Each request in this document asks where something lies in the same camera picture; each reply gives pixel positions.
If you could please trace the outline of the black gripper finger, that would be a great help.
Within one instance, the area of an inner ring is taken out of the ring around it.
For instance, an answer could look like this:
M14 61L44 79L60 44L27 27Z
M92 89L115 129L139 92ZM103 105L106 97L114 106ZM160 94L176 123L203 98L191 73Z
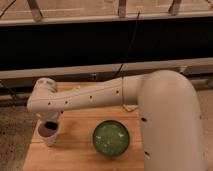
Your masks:
M48 128L48 129L51 129L51 130L57 130L57 128L58 128L58 123L56 123L56 122L46 122L46 123L44 124L44 126L45 126L46 128Z

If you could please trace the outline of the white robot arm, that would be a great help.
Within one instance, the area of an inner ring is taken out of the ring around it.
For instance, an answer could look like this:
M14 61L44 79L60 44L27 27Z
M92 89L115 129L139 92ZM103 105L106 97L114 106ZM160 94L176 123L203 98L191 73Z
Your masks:
M192 83L178 72L159 70L68 91L40 78L27 109L51 120L66 110L123 104L139 109L144 171L207 171L199 99Z

